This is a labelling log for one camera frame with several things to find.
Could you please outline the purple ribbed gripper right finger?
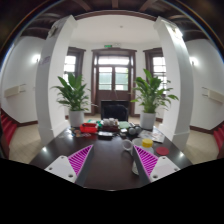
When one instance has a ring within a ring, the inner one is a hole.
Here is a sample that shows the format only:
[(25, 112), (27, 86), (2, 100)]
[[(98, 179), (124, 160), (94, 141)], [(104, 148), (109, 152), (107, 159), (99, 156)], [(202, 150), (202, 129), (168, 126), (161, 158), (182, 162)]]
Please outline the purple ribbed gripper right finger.
[(180, 170), (168, 157), (157, 157), (139, 146), (134, 146), (133, 157), (143, 185), (155, 182)]

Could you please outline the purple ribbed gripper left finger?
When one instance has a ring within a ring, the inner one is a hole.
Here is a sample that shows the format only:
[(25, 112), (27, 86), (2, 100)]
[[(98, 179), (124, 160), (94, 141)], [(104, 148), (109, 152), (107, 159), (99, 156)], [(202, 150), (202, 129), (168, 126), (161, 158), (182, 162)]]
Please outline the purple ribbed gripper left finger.
[(61, 155), (45, 170), (67, 181), (83, 186), (87, 178), (94, 146), (89, 145), (70, 156)]

